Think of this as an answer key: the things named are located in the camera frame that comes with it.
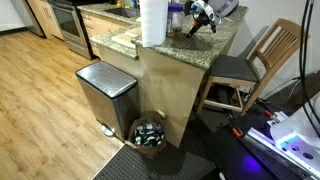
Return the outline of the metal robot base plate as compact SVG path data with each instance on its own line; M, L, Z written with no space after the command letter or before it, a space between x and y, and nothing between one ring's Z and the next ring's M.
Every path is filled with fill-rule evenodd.
M289 117L278 111L269 113L271 137L251 127L243 133L238 126L232 129L236 137L243 137L264 153L283 163L288 169L310 180L320 179L320 155L297 132L287 128Z

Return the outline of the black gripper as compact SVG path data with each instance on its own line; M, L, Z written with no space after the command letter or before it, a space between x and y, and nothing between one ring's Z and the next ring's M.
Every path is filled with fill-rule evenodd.
M191 5L191 12L199 11L199 15L196 18L197 24L185 34L186 38L192 37L202 26L210 26L213 33L216 32L216 27L221 24L221 18L218 17L213 8L204 0L195 0Z

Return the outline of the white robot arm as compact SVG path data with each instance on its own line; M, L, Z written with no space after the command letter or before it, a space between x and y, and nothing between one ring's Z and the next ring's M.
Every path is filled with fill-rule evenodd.
M210 66L207 87L215 84L249 86L253 88L246 103L237 111L249 110L267 83L294 54L299 54L300 77L305 77L305 60L309 38L309 24L313 0L306 0L300 25L286 19L278 19L258 43L248 59L220 55ZM274 146L285 156L309 171L315 179L320 176L319 116L310 98L302 96L304 104L287 120L271 127Z

